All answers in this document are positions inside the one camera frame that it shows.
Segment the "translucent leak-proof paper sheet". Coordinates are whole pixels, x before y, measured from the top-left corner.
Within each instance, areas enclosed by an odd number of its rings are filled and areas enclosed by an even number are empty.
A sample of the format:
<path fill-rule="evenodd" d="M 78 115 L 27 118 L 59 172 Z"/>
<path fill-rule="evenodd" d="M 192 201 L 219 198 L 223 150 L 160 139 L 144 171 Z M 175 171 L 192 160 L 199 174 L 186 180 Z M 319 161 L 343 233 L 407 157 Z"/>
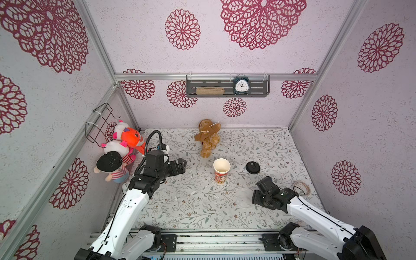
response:
<path fill-rule="evenodd" d="M 248 188 L 239 189 L 236 192 L 236 204 L 243 209 L 251 209 L 253 207 L 252 195 L 253 190 Z"/>

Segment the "black cup lid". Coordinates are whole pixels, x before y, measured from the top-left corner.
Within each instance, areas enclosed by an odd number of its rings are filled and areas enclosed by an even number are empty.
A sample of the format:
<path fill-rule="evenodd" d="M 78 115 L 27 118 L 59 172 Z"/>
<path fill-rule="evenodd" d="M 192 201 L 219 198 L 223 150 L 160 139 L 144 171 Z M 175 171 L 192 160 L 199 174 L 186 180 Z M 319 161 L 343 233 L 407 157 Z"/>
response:
<path fill-rule="evenodd" d="M 255 162 L 255 161 L 250 161 L 246 164 L 245 166 L 246 170 L 248 173 L 250 174 L 259 174 L 261 171 L 261 167 L 259 165 L 259 163 Z"/>

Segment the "paper milk tea cup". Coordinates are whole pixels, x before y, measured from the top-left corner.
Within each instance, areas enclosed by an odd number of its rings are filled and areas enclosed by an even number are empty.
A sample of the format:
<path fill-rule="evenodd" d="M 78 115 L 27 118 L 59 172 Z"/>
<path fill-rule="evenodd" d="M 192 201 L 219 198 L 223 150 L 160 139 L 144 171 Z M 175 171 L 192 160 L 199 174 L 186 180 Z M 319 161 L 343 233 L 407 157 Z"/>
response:
<path fill-rule="evenodd" d="M 228 160 L 224 158 L 216 159 L 213 163 L 214 168 L 214 180 L 217 184 L 224 184 L 228 172 L 231 169 L 231 164 Z"/>

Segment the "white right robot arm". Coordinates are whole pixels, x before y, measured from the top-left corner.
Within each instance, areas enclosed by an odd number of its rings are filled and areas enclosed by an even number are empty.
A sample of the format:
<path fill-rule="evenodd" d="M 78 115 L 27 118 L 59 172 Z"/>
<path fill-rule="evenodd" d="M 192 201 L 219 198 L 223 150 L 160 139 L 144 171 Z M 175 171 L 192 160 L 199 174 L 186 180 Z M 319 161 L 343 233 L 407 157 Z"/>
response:
<path fill-rule="evenodd" d="M 257 182 L 252 203 L 271 210 L 281 210 L 314 228 L 312 233 L 290 222 L 278 234 L 264 234 L 267 251 L 304 249 L 326 260 L 384 260 L 374 232 L 365 226 L 356 228 L 311 205 L 290 188 L 279 188 L 272 177 Z"/>

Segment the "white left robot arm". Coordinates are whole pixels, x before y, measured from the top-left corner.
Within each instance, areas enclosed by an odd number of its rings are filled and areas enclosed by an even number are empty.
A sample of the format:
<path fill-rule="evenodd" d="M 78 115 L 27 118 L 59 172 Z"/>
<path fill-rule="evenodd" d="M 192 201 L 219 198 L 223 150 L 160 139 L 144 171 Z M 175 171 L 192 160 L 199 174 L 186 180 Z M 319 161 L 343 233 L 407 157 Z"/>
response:
<path fill-rule="evenodd" d="M 153 194 L 168 177 L 184 174 L 186 160 L 170 160 L 169 147 L 163 143 L 162 134 L 154 130 L 149 138 L 158 135 L 159 144 L 154 149 L 145 148 L 144 158 L 134 172 L 126 194 L 104 231 L 89 249 L 80 249 L 77 260 L 138 260 L 147 250 L 156 251 L 162 244 L 160 228 L 144 225 L 137 235 L 126 242 L 138 215 L 149 203 Z"/>

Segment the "roll of clear tape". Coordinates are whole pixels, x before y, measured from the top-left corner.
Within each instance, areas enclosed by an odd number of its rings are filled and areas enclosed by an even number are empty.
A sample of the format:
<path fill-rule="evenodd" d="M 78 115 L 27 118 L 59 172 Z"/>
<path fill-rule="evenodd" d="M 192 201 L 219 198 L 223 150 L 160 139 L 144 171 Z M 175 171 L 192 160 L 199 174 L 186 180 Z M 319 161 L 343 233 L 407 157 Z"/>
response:
<path fill-rule="evenodd" d="M 310 187 L 304 182 L 295 182 L 292 188 L 300 196 L 308 196 L 311 194 Z"/>

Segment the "brown teddy bear plush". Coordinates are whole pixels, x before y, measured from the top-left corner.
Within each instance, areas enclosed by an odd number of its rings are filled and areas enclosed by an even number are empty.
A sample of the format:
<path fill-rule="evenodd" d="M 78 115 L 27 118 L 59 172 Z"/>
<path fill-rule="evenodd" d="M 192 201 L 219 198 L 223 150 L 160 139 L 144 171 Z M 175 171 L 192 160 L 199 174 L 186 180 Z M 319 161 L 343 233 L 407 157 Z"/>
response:
<path fill-rule="evenodd" d="M 199 123 L 198 129 L 199 133 L 194 136 L 194 140 L 201 142 L 200 156 L 209 158 L 212 150 L 217 147 L 221 140 L 219 135 L 221 124 L 219 122 L 214 123 L 210 119 L 204 119 Z"/>

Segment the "pink white pig plush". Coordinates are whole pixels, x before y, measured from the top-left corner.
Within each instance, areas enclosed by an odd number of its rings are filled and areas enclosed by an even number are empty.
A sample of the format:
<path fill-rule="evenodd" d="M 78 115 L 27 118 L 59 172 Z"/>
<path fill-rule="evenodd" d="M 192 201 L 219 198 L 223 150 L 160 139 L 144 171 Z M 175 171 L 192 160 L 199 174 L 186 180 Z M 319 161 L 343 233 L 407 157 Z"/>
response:
<path fill-rule="evenodd" d="M 130 148 L 127 142 L 122 141 L 121 139 L 123 130 L 128 127 L 129 125 L 127 123 L 119 120 L 119 122 L 114 127 L 112 140 L 100 145 L 106 153 L 111 151 L 118 152 L 121 155 L 123 164 L 125 166 L 132 164 L 136 160 L 136 155 L 133 154 L 133 148 Z"/>

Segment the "black-haired doll plush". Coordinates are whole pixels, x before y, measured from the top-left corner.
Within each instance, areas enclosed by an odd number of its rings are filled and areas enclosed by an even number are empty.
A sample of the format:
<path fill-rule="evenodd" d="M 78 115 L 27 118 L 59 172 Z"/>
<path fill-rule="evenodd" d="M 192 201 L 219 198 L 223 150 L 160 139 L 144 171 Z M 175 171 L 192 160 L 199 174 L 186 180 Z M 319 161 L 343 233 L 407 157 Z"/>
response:
<path fill-rule="evenodd" d="M 96 162 L 94 173 L 106 173 L 105 181 L 114 181 L 122 184 L 129 178 L 129 171 L 122 161 L 121 155 L 116 151 L 104 153 Z"/>

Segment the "teal alarm clock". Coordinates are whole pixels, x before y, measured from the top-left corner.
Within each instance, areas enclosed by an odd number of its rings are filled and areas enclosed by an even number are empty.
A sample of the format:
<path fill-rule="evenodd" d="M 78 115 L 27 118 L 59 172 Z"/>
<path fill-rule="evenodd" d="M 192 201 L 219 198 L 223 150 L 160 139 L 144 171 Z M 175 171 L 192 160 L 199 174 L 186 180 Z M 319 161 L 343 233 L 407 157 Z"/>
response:
<path fill-rule="evenodd" d="M 236 77 L 234 79 L 234 94 L 235 95 L 245 95 L 250 91 L 250 82 L 247 77 Z"/>

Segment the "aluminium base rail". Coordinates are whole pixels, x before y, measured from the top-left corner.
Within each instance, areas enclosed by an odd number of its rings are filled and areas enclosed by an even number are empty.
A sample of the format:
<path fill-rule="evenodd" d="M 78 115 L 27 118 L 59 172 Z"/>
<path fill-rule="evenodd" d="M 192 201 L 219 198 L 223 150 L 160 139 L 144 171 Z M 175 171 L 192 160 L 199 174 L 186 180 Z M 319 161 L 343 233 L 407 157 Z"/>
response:
<path fill-rule="evenodd" d="M 264 234 L 278 234 L 282 229 L 281 228 L 279 230 L 270 231 L 260 229 L 255 231 L 233 231 L 221 229 L 191 230 L 175 228 L 165 229 L 160 226 L 160 223 L 156 222 L 150 225 L 160 228 L 162 244 L 158 250 L 167 252 L 176 252 L 180 249 L 185 249 L 188 252 L 209 250 L 211 253 L 214 251 L 244 251 L 250 249 L 252 244 L 260 245 L 260 243 L 263 243 L 261 239 Z M 131 239 L 133 239 L 141 227 L 142 226 L 139 226 L 138 222 L 136 221 L 125 241 L 129 242 Z M 100 236 L 100 234 L 101 233 L 95 236 L 94 241 Z M 147 251 L 150 253 L 155 253 L 157 250 Z"/>

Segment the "grey wall shelf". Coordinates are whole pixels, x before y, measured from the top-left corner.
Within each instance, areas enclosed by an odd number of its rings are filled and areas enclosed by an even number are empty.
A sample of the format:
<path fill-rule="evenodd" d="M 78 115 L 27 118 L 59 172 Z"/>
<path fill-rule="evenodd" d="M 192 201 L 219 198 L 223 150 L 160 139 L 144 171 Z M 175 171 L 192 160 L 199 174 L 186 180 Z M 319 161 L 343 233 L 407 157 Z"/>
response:
<path fill-rule="evenodd" d="M 234 94 L 234 79 L 236 77 L 247 77 L 250 82 L 250 91 L 245 95 Z M 190 98 L 265 98 L 270 93 L 270 76 L 262 74 L 260 76 L 250 76 L 244 74 L 231 75 L 228 78 L 196 78 L 187 76 L 185 80 L 186 95 Z M 220 87 L 224 88 L 224 95 L 197 95 L 198 87 Z"/>

